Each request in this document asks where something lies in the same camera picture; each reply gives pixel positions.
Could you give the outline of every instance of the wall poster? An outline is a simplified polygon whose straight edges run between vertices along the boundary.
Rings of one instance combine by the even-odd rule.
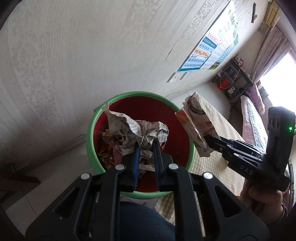
[[[202,40],[178,69],[190,71],[215,69],[238,44],[237,16],[233,1],[230,1]]]

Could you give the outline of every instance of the bright window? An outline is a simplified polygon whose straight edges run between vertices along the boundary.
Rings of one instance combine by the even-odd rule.
[[[260,81],[273,106],[283,106],[296,113],[296,63],[289,53]]]

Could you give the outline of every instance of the metal screw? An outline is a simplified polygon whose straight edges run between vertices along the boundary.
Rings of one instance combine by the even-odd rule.
[[[176,164],[176,163],[171,163],[171,164],[169,164],[169,169],[171,169],[171,170],[176,170],[176,169],[178,169],[178,165]]]
[[[204,173],[204,178],[205,178],[205,179],[212,179],[212,178],[213,178],[213,174],[210,173],[210,172],[205,172],[205,173]]]
[[[81,179],[86,180],[86,179],[89,179],[90,175],[89,173],[85,172],[85,173],[82,173],[80,177]]]
[[[121,170],[124,169],[124,165],[123,165],[123,164],[117,164],[117,165],[115,166],[115,168],[116,168],[116,170],[121,171]]]

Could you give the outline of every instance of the crumpled newspaper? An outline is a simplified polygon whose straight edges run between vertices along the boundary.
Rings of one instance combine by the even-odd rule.
[[[206,143],[204,136],[211,135],[217,139],[218,136],[212,122],[201,107],[200,94],[194,92],[183,102],[183,107],[175,114],[184,129],[192,139],[200,157],[210,157],[212,148]]]
[[[159,143],[162,143],[168,139],[168,127],[160,121],[151,123],[145,120],[133,120],[126,114],[110,111],[108,103],[102,107],[102,110],[108,117],[110,133],[126,137],[122,145],[116,146],[123,156],[132,153],[135,142],[138,142],[141,148],[141,158],[150,160],[153,152],[149,149],[153,140],[158,139]],[[151,167],[143,166],[145,165],[140,166],[141,169],[152,170]]]

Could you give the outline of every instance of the person's leg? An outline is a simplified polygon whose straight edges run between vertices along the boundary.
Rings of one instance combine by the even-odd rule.
[[[154,210],[134,202],[120,202],[120,241],[174,241],[175,226]]]

